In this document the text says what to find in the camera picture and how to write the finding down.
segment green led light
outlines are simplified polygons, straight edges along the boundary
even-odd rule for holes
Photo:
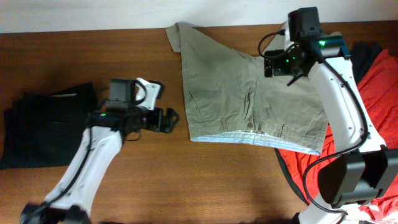
[[[326,41],[324,41],[324,40],[320,40],[320,41],[319,41],[319,45],[321,45],[321,47],[324,47],[325,44],[326,44]]]

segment white background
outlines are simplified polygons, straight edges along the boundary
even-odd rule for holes
[[[398,19],[398,0],[0,0],[0,32],[280,24],[309,6],[321,22]]]

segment wooden table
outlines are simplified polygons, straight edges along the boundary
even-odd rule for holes
[[[376,41],[398,54],[398,22],[323,24],[342,31],[351,47]],[[199,28],[218,42],[257,55],[274,26]],[[291,218],[305,209],[284,179],[271,148],[189,140],[180,54],[164,29],[0,35],[0,106],[23,92],[49,94],[84,82],[100,90],[110,78],[142,77],[165,85],[159,107],[181,115],[172,134],[143,132],[111,163],[94,201],[95,222],[239,223]],[[1,117],[1,137],[4,120]],[[1,223],[17,223],[27,202],[41,202],[66,167],[0,171]]]

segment red cloth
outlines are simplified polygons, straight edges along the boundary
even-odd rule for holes
[[[398,58],[391,57],[388,50],[383,50],[373,62],[372,67],[358,85],[359,92],[368,110],[373,125],[386,141],[389,149],[398,148]],[[321,157],[335,153],[335,143],[330,127],[326,132],[322,155],[310,156],[308,154],[280,150],[293,181],[303,192],[303,173],[309,164]],[[307,185],[311,196],[315,198],[319,193],[318,172],[332,160],[322,162],[315,166],[307,175]],[[398,177],[396,177],[383,198],[372,201],[377,205],[379,212],[361,206],[373,220],[381,220],[391,212],[398,211]]]

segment black cloth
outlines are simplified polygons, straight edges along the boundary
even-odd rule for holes
[[[354,44],[353,49],[351,50],[351,62],[353,64],[353,75],[356,84],[358,84],[366,75],[368,70],[371,68],[376,57],[383,51],[383,48],[378,43],[363,43],[357,42]],[[306,204],[306,201],[303,192],[299,189],[297,184],[293,181],[293,178],[287,169],[286,163],[283,160],[282,156],[279,153],[278,149],[275,149],[276,156],[278,158],[278,162],[284,176],[289,183],[290,187],[294,191],[294,193]]]
[[[80,145],[86,116],[96,105],[92,83],[51,96],[25,93],[4,112],[0,169],[69,165]]]

